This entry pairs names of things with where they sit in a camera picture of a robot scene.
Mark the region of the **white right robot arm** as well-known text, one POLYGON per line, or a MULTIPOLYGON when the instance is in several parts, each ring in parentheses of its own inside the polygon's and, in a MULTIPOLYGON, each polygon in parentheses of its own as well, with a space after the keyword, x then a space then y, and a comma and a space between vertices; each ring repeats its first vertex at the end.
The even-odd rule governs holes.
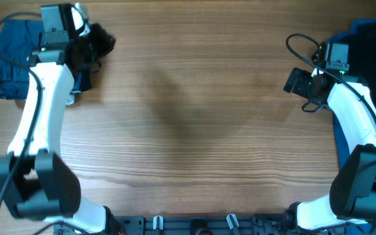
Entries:
POLYGON ((349 74, 348 46, 314 43, 316 51, 306 59, 313 71, 294 68, 284 90, 306 99, 317 110, 337 118, 348 147, 348 158, 323 197, 299 202, 291 213, 296 226, 306 231, 370 224, 376 229, 376 107, 361 76, 349 74))

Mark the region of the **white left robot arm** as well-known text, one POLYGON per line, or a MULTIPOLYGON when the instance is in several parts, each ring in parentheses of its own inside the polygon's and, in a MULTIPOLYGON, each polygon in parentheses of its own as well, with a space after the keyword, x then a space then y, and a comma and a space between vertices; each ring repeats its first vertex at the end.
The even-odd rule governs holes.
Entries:
POLYGON ((45 221, 80 234, 123 234, 110 209, 81 194, 76 175, 61 159, 65 108, 76 79, 110 53, 115 38, 90 23, 80 3, 44 5, 43 30, 23 69, 29 75, 18 130, 0 157, 0 209, 16 219, 45 221))

